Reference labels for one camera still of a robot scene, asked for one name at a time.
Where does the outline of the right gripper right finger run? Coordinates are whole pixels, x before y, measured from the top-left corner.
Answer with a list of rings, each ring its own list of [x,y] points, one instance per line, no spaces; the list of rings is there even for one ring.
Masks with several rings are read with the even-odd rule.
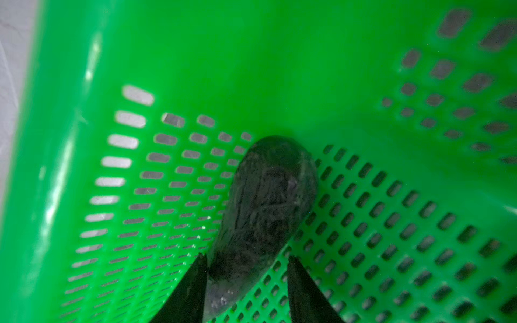
[[[288,262],[288,300],[293,323],[343,323],[324,294],[294,256]]]

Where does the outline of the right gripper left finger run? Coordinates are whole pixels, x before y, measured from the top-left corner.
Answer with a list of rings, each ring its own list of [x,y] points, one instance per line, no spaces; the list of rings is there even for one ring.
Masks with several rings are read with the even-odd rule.
[[[150,322],[203,322],[207,274],[207,257],[199,254],[170,297]]]

